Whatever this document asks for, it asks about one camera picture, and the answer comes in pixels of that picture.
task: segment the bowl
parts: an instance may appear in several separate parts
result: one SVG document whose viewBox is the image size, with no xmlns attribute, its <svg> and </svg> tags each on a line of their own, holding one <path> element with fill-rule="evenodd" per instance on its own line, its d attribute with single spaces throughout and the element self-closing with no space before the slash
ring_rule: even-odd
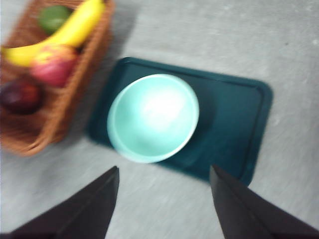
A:
<svg viewBox="0 0 319 239">
<path fill-rule="evenodd" d="M 199 104 L 177 76 L 154 74 L 126 86 L 113 101 L 107 131 L 114 149 L 138 163 L 154 163 L 180 151 L 193 135 Z"/>
</svg>

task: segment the bowl rim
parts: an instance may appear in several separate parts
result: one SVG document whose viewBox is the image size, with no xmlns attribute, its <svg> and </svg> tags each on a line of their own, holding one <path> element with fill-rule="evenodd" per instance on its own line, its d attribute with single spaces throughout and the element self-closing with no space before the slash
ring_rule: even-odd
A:
<svg viewBox="0 0 319 239">
<path fill-rule="evenodd" d="M 194 114 L 193 114 L 192 124 L 191 124 L 191 127 L 189 129 L 188 135 L 178 147 L 176 147 L 174 150 L 167 152 L 167 153 L 163 153 L 163 154 L 159 154 L 159 155 L 155 155 L 155 156 L 147 156 L 147 155 L 142 155 L 142 154 L 136 153 L 135 151 L 132 151 L 131 149 L 129 149 L 122 142 L 117 131 L 114 129 L 111 129 L 111 128 L 114 128 L 113 125 L 115 122 L 115 112 L 116 112 L 117 106 L 120 103 L 123 96 L 126 94 L 126 92 L 128 90 L 130 90 L 133 85 L 136 85 L 136 84 L 140 83 L 141 81 L 145 81 L 149 78 L 154 78 L 154 77 L 167 78 L 171 81 L 175 81 L 178 84 L 180 84 L 184 89 L 183 91 L 186 93 L 186 95 L 188 95 L 188 98 L 191 99 L 192 107 L 194 109 Z M 137 162 L 137 163 L 155 163 L 155 162 L 163 161 L 163 160 L 173 156 L 174 154 L 179 152 L 189 142 L 189 140 L 191 139 L 191 137 L 194 134 L 195 129 L 197 127 L 198 119 L 199 119 L 198 98 L 197 98 L 197 95 L 196 95 L 195 91 L 193 90 L 193 88 L 185 80 L 183 80 L 182 78 L 177 77 L 175 75 L 171 75 L 171 74 L 151 74 L 151 75 L 141 77 L 141 78 L 131 82 L 124 89 L 122 89 L 120 91 L 120 93 L 115 97 L 115 99 L 113 100 L 113 102 L 111 104 L 111 107 L 110 107 L 110 110 L 108 113 L 108 117 L 107 117 L 107 134 L 109 136 L 109 140 L 110 140 L 112 146 L 114 147 L 114 149 L 120 155 L 124 156 L 128 160 L 133 161 L 133 162 Z"/>
</svg>

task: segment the banana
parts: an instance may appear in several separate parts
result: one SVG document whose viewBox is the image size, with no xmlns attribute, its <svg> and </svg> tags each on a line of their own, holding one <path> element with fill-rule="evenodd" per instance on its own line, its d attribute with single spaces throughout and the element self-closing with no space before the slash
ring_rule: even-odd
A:
<svg viewBox="0 0 319 239">
<path fill-rule="evenodd" d="M 47 44 L 66 44 L 79 47 L 98 23 L 104 9 L 104 0 L 85 0 L 60 29 L 46 40 L 29 46 L 2 47 L 1 53 L 10 63 L 29 67 L 35 55 Z"/>
</svg>

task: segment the dark teal tray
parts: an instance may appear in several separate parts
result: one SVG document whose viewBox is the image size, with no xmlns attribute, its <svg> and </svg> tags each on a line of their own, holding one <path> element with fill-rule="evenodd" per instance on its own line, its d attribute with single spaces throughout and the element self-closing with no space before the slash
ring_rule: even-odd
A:
<svg viewBox="0 0 319 239">
<path fill-rule="evenodd" d="M 200 116 L 189 143 L 158 164 L 208 180 L 217 164 L 248 185 L 253 176 L 272 91 L 260 81 L 191 70 L 127 57 L 115 66 L 88 124 L 96 142 L 112 147 L 107 115 L 116 95 L 129 83 L 156 73 L 176 75 L 197 94 Z"/>
</svg>

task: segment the plum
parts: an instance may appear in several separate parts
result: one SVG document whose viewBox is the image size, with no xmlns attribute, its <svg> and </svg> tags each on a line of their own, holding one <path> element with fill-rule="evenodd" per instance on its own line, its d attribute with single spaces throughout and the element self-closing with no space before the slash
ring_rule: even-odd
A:
<svg viewBox="0 0 319 239">
<path fill-rule="evenodd" d="M 42 103 L 42 88 L 34 82 L 18 79 L 1 86 L 0 104 L 11 113 L 29 115 L 36 112 Z"/>
</svg>

